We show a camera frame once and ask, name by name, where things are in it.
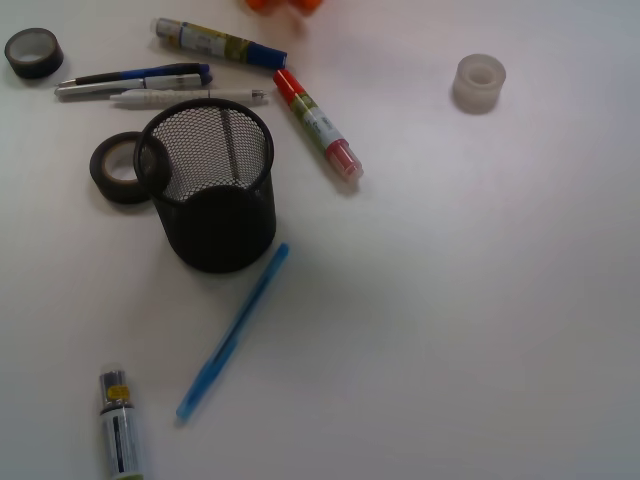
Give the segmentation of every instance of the blue cap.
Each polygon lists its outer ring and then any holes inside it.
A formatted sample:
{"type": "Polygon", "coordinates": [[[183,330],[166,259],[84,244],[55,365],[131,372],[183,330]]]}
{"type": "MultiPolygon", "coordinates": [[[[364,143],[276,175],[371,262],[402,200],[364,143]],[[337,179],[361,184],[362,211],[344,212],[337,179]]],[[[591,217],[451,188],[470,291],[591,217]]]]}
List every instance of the blue cap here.
{"type": "Polygon", "coordinates": [[[211,83],[211,80],[213,80],[213,77],[208,73],[205,73],[204,75],[200,74],[200,81],[202,82],[202,85],[208,85],[211,83]]]}
{"type": "Polygon", "coordinates": [[[265,47],[259,43],[251,42],[247,49],[247,63],[259,65],[272,70],[280,70],[287,64],[287,52],[265,47]]]}

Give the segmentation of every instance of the clear tape roll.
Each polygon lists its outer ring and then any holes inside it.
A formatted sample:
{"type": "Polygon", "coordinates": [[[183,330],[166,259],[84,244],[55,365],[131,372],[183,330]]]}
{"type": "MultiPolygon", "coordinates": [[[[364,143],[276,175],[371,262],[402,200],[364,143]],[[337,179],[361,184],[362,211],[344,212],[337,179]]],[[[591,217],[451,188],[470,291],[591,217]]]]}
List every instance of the clear tape roll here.
{"type": "Polygon", "coordinates": [[[453,97],[462,110],[486,113],[496,105],[506,78],[504,66],[494,57],[469,55],[458,64],[453,97]]]}

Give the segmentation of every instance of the white pen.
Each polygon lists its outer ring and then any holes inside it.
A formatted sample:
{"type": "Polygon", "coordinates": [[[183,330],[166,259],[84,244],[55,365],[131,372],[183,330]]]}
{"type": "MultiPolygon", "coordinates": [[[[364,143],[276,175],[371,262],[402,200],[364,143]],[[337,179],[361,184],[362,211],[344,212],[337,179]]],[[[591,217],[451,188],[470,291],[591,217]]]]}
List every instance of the white pen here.
{"type": "Polygon", "coordinates": [[[266,101],[264,90],[128,90],[120,95],[111,95],[118,105],[158,105],[167,106],[194,98],[222,98],[240,103],[261,104],[266,101]]]}
{"type": "Polygon", "coordinates": [[[54,93],[59,97],[77,94],[107,94],[123,92],[137,88],[193,88],[206,85],[211,81],[211,76],[199,75],[165,75],[161,77],[132,78],[130,80],[116,80],[115,82],[90,83],[88,85],[75,85],[72,87],[58,87],[54,93]]]}

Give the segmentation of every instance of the red cap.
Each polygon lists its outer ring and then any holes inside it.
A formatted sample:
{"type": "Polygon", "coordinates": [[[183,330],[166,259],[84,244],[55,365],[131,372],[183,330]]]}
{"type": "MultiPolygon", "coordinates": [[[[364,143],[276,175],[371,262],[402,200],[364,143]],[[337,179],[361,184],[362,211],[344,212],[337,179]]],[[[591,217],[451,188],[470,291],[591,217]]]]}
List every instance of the red cap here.
{"type": "Polygon", "coordinates": [[[296,77],[286,68],[278,70],[273,76],[273,81],[276,82],[278,90],[280,90],[287,104],[293,101],[296,94],[305,93],[305,89],[298,83],[296,77]]]}

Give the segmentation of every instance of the mesh cup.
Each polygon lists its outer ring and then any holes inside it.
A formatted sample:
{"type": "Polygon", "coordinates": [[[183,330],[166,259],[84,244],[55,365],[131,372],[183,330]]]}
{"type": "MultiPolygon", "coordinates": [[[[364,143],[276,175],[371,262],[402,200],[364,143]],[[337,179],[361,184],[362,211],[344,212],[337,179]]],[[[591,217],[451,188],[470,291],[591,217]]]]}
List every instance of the mesh cup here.
{"type": "Polygon", "coordinates": [[[133,162],[173,250],[214,273],[246,267],[271,244],[272,163],[273,140],[260,117],[235,102],[208,98],[155,117],[133,162]]]}

